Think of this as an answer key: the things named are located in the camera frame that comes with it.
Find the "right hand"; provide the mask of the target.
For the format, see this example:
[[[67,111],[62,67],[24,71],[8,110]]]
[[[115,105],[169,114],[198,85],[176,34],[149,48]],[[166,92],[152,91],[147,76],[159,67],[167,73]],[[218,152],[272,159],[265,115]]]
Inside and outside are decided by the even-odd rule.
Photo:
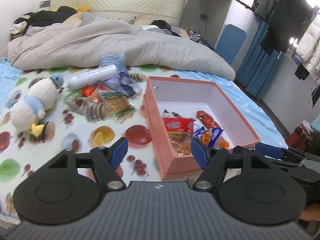
[[[300,219],[304,221],[320,221],[320,205],[315,203],[305,207]]]

